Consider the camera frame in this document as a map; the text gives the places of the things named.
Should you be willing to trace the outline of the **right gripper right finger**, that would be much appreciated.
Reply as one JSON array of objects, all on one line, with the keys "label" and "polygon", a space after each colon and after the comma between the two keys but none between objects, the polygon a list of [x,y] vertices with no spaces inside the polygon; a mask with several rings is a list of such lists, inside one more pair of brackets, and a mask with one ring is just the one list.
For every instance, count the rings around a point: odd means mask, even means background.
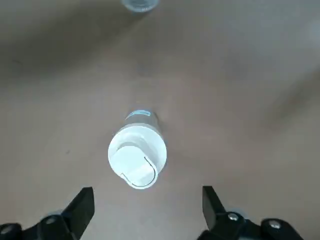
[{"label": "right gripper right finger", "polygon": [[282,219],[265,218],[258,225],[237,211],[227,211],[212,186],[202,187],[202,212],[208,229],[198,240],[303,240]]}]

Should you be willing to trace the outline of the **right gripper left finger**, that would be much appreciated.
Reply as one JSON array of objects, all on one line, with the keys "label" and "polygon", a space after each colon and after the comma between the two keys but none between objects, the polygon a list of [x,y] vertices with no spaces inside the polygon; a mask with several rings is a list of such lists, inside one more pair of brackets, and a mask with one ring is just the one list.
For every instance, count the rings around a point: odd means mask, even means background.
[{"label": "right gripper left finger", "polygon": [[94,190],[84,187],[60,213],[41,219],[22,229],[19,223],[0,225],[2,240],[79,240],[95,213]]}]

